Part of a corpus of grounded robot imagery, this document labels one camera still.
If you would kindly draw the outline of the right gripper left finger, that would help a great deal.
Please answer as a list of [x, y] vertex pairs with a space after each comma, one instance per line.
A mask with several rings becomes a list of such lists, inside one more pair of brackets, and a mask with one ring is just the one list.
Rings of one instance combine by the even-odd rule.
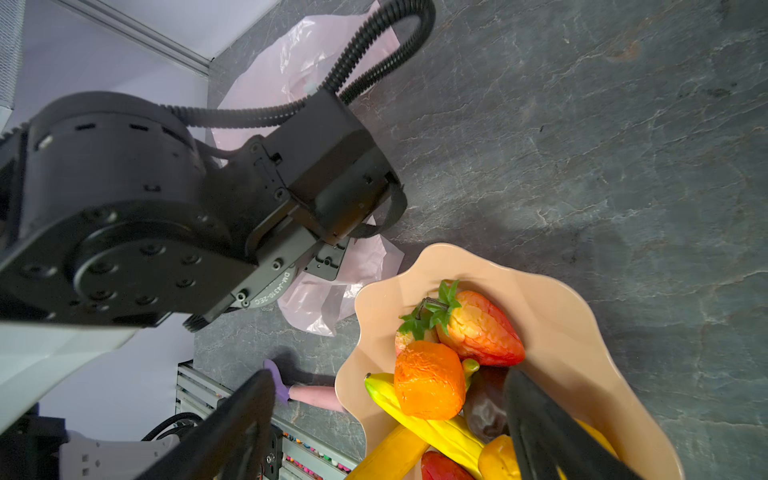
[[267, 370], [239, 389], [141, 479], [257, 479], [270, 446], [275, 384]]

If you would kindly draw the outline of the yellow pear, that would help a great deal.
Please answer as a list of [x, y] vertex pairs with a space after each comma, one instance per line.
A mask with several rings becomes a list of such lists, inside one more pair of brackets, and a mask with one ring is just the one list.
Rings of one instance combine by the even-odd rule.
[[[581, 420], [576, 421], [605, 450], [618, 458], [617, 452], [601, 432]], [[509, 435], [499, 436], [484, 447], [479, 456], [478, 468], [483, 479], [486, 480], [522, 479], [513, 442]]]

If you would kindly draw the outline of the pink plastic bag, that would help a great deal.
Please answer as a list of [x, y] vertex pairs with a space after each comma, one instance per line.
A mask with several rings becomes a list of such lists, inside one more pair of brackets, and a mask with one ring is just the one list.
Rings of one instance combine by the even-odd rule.
[[394, 225], [403, 185], [352, 100], [408, 60], [431, 33], [430, 1], [391, 1], [355, 33], [319, 90], [229, 159], [211, 189], [237, 256], [253, 270], [191, 331], [223, 313], [270, 304], [306, 282], [347, 272], [356, 241]]

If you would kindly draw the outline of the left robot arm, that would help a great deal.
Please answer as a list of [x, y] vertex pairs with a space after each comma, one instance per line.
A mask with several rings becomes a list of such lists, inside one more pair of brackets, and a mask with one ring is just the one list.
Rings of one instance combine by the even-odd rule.
[[321, 92], [224, 152], [194, 112], [118, 93], [62, 98], [1, 141], [1, 317], [16, 326], [199, 330], [320, 250], [395, 223], [402, 185]]

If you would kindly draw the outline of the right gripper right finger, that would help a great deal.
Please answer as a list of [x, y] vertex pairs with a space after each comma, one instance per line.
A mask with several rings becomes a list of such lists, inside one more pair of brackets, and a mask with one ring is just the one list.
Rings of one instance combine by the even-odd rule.
[[523, 371], [511, 368], [503, 396], [524, 479], [637, 479]]

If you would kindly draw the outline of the orange tangerine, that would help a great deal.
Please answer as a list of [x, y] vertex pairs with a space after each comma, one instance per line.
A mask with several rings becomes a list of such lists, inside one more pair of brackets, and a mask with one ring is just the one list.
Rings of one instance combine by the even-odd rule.
[[466, 398], [459, 356], [440, 343], [411, 343], [396, 359], [394, 389], [404, 414], [425, 420], [452, 419]]

